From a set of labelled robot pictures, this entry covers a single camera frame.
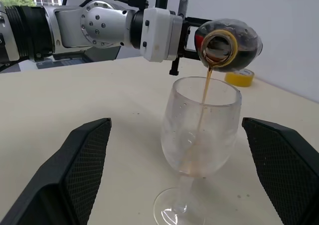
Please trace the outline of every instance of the table surface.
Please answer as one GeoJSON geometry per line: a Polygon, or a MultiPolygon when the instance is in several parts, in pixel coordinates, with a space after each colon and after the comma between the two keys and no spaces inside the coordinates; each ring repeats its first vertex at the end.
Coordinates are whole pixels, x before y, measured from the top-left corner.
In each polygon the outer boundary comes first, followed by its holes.
{"type": "MultiPolygon", "coordinates": [[[[178,77],[169,69],[169,62],[130,58],[1,74],[0,219],[71,130],[110,117],[107,157],[89,224],[155,225],[155,197],[178,181],[160,145],[172,84],[206,75],[199,61],[187,59],[181,60],[178,77]]],[[[240,91],[242,117],[293,128],[319,151],[318,104],[259,80],[240,91]]],[[[207,225],[282,224],[259,182],[241,126],[229,161],[196,181],[193,192],[209,211],[207,225]]]]}

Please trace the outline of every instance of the wine glass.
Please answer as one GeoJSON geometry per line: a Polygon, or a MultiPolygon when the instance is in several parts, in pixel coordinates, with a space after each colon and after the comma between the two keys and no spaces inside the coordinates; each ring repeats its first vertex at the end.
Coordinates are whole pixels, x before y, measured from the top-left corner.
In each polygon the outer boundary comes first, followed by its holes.
{"type": "Polygon", "coordinates": [[[195,178],[220,169],[234,147],[241,94],[232,85],[210,79],[205,103],[204,77],[177,80],[172,88],[161,129],[168,163],[181,174],[177,188],[160,193],[154,202],[158,225],[202,225],[205,212],[189,199],[195,178]]]}

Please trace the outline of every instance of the brown liquid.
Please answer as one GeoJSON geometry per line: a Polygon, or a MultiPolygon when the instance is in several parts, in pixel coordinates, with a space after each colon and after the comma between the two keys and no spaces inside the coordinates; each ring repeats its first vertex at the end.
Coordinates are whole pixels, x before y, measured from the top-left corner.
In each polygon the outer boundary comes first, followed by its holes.
{"type": "MultiPolygon", "coordinates": [[[[204,104],[205,100],[206,100],[212,72],[213,72],[212,67],[209,67],[209,69],[207,71],[207,76],[206,76],[203,98],[201,101],[202,104],[204,104]]],[[[202,106],[200,117],[199,117],[199,122],[198,122],[197,129],[196,129],[195,141],[192,144],[192,146],[186,151],[185,156],[182,160],[180,169],[179,169],[183,175],[189,176],[189,177],[194,177],[194,178],[202,177],[202,175],[200,174],[200,170],[196,169],[196,168],[200,167],[199,161],[194,161],[193,157],[194,157],[194,154],[196,153],[195,150],[196,150],[196,146],[198,144],[199,130],[200,130],[201,121],[203,119],[203,115],[204,115],[204,111],[205,111],[204,108],[205,107],[202,106]]]]}

